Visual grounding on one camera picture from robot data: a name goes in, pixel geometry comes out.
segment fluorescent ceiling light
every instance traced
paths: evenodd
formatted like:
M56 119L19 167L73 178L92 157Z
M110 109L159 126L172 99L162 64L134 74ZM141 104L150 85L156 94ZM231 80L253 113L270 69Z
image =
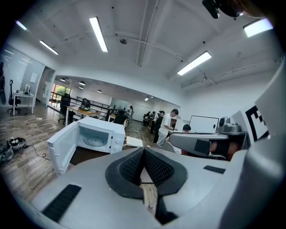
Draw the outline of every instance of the fluorescent ceiling light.
M43 41L40 41L40 43L43 45L43 46L45 46L46 48L48 48L49 50L51 50L53 53L55 53L56 55L58 55L58 53L55 51L55 50L53 50L50 46L48 46L46 43L44 43Z
M263 20L255 21L248 25L245 25L243 29L245 30L246 35L248 37L251 37L255 34L258 34L258 33L261 33L267 30L271 30L273 29L273 26L267 19L263 19Z
M8 50L6 50L6 49L4 49L4 51L5 51L5 52L8 52L8 53L10 53L10 54L12 54L12 55L14 55L14 53L12 53L12 52L10 52L10 51L8 51Z
M7 56L7 55L2 55L2 56L4 56L4 57L7 57L7 58L9 58L9 59L12 59L12 57L10 57L10 56Z
M25 64L25 63L23 63L23 62L21 62L21 61L19 61L19 63L21 63L21 64L23 64L23 65L27 65L27 64Z
M201 63L208 60L209 58L211 58L211 55L207 51L205 51L203 54L201 54L196 59L194 59L191 63L189 63L187 66L185 66L182 70L178 71L178 74L180 76L184 75L188 71L192 70L193 68L197 67Z
M29 63L32 63L32 62L30 62L30 61L28 61L27 59L24 59L24 58L22 58L22 60L27 61L27 62L29 62Z
M20 26L23 30L27 30L27 28L19 21L16 21L16 24Z
M93 31L97 37L98 43L102 49L103 52L108 52L108 49L106 47L103 35L102 35L102 31L100 29L100 25L99 25L99 20L98 17L93 17L89 19L91 26L93 27Z

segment ceiling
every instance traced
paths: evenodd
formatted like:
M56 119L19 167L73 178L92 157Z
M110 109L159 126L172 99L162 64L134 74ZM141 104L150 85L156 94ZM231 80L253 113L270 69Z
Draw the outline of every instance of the ceiling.
M87 51L102 55L89 22L92 17L100 20L109 55L160 72L186 91L273 72L282 56L273 31L247 38L243 26L254 18L234 20L220 12L213 19L202 0L44 0L20 21L65 59ZM127 39L126 45L121 38ZM204 51L210 60L183 76L177 74Z
M147 96L151 96L151 95L147 95L145 93L142 93L142 92L130 89L130 88L126 88L126 87L122 87L119 85L115 85L115 84L111 84L111 83L107 83L103 81L98 81L94 79L69 76L69 77L65 77L66 81L63 82L63 81L60 81L62 77L63 76L56 76L55 80L57 82L60 82L62 85L66 85L67 87L78 89L78 90L81 90L79 89L79 87L81 86L79 82L84 81L85 86L82 86L84 90L89 90L92 92L101 90L102 94L112 96L117 99L144 101ZM149 98L148 100L148 102L151 102L151 103L160 102L160 101L162 100L156 97Z

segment camera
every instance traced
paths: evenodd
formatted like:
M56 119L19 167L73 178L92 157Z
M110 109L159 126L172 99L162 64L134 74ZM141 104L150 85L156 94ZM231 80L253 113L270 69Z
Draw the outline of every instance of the camera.
M234 5L230 5L228 0L202 0L202 4L214 19L218 19L219 9L230 17L238 17L242 13Z

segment white shirt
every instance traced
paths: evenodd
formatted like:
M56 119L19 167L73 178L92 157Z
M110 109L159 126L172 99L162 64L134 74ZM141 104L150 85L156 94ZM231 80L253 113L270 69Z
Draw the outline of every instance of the white shirt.
M169 129L167 129L165 126L169 127L170 124L171 124L171 116L170 114L165 114L165 116L163 117L162 123L161 123L161 127L159 129L159 132L161 132L161 134L168 135Z
M154 118L154 122L156 122L156 120L159 118L159 116L156 114L155 118Z

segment security camera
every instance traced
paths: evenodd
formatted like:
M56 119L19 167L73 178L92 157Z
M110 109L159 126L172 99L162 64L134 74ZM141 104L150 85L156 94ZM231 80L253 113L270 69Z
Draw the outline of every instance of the security camera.
M126 41L126 39L120 39L120 43L126 45L127 41Z

